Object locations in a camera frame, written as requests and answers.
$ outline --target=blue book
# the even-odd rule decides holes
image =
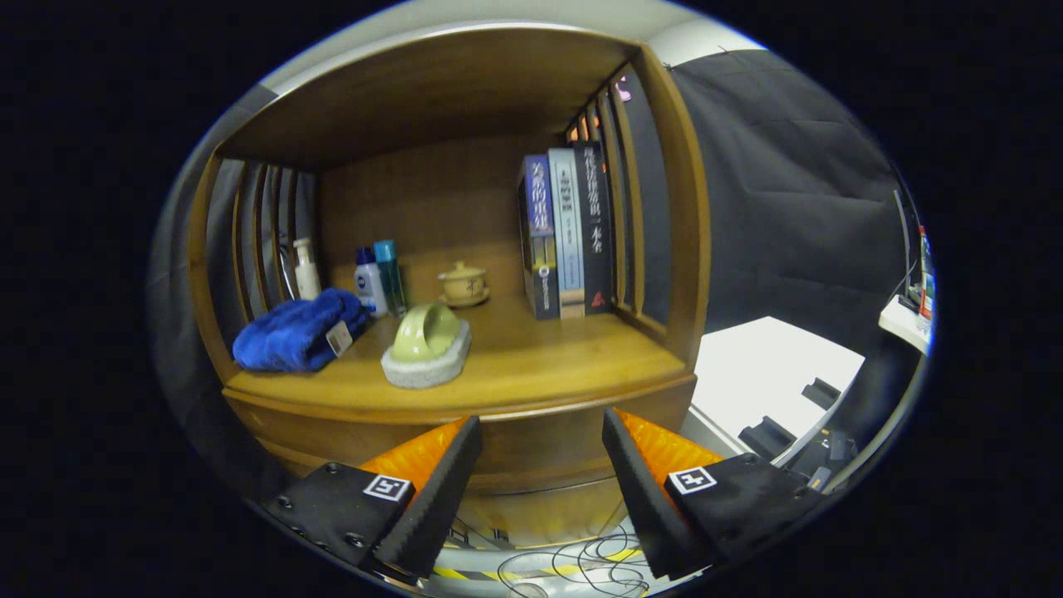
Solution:
[[[545,155],[526,155],[517,185],[521,226],[524,291],[536,320],[560,314],[557,298],[557,252],[550,163]]]
[[[576,157],[571,148],[546,150],[554,194],[557,240],[557,297],[562,320],[581,318],[584,308],[584,234],[579,217]]]

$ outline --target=white shelf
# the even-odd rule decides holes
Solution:
[[[901,306],[899,295],[895,294],[879,314],[878,326],[904,339],[924,356],[930,355],[930,321]]]

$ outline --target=wooden cabinet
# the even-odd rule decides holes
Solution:
[[[627,225],[620,202],[638,198],[625,199],[619,186],[637,188],[629,184],[637,165],[618,165],[632,155],[622,151],[631,139],[623,107],[607,113],[613,101],[607,91],[625,68],[645,90],[667,167],[669,322],[642,313],[647,264],[628,263],[621,251],[613,313],[538,322],[521,273],[521,158],[564,144],[573,123],[601,114],[615,224]],[[317,175],[314,242],[326,285],[353,290],[356,249],[381,238],[395,239],[412,304],[436,301],[437,274],[454,260],[486,268],[491,297],[459,312],[472,330],[462,374],[434,389],[391,387],[379,366],[398,326],[391,319],[372,323],[319,373],[241,371],[219,331],[205,266],[206,216],[222,158]],[[277,204],[266,217],[276,218]],[[260,202],[252,208],[261,209]],[[631,241],[640,247],[632,224]],[[260,251],[260,239],[253,241],[251,250]],[[233,251],[240,262],[242,244],[237,236]],[[383,49],[263,108],[207,164],[188,258],[197,322],[224,394],[290,469],[304,475],[330,460],[358,465],[434,426],[479,415],[485,450],[459,516],[474,529],[503,529],[518,545],[549,544],[585,537],[623,517],[601,443],[607,406],[672,430],[682,423],[708,296],[708,197],[687,108],[647,47],[571,29],[475,29]],[[247,270],[237,270],[240,293],[268,275]],[[625,296],[628,285],[634,296]],[[246,296],[240,302],[246,305]]]

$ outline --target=folded towel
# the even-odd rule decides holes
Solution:
[[[340,321],[357,339],[369,311],[351,292],[327,288],[313,302],[286,302],[249,324],[233,343],[233,356],[243,370],[318,372],[336,358],[325,334]]]

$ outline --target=bottle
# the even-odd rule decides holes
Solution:
[[[299,297],[313,302],[321,294],[321,280],[318,278],[318,268],[310,256],[310,239],[296,239],[293,243],[298,253],[296,264],[296,285],[299,287]]]
[[[402,277],[399,275],[395,241],[387,239],[374,242],[373,254],[376,257],[376,266],[381,269],[384,293],[388,297],[391,314],[401,319],[406,315],[406,293],[403,292]]]
[[[387,295],[384,294],[381,268],[376,264],[371,246],[358,247],[358,267],[354,269],[354,293],[374,319],[387,315]]]
[[[919,315],[931,320],[933,318],[933,262],[930,260],[930,242],[927,240],[927,232],[919,225],[919,249],[923,257],[923,302],[919,305]]]

